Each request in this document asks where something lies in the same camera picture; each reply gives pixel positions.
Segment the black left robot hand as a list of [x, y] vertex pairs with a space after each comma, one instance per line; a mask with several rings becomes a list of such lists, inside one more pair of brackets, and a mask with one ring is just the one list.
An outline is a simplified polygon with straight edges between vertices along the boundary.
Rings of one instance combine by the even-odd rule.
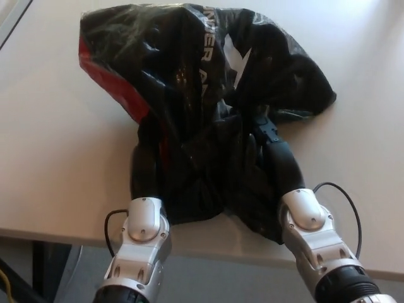
[[162, 198], [162, 178], [159, 151], [150, 145], [139, 143], [131, 157], [131, 199]]

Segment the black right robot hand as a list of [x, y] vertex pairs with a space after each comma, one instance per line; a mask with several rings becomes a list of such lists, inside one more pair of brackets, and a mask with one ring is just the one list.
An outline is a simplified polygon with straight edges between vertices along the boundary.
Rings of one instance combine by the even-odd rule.
[[282, 197], [304, 189], [306, 185], [299, 164], [274, 123], [264, 114], [256, 115], [251, 118], [251, 131], [258, 146], [259, 164], [276, 195]]

